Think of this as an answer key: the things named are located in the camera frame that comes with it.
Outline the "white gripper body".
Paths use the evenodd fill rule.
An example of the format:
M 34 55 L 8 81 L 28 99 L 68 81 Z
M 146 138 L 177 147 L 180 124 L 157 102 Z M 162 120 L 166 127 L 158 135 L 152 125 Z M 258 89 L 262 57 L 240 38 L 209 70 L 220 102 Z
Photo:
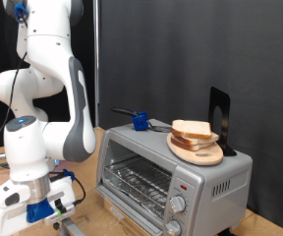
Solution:
M 11 236 L 41 221 L 46 226 L 75 213 L 75 194 L 70 178 L 44 186 L 8 180 L 0 186 L 0 236 Z

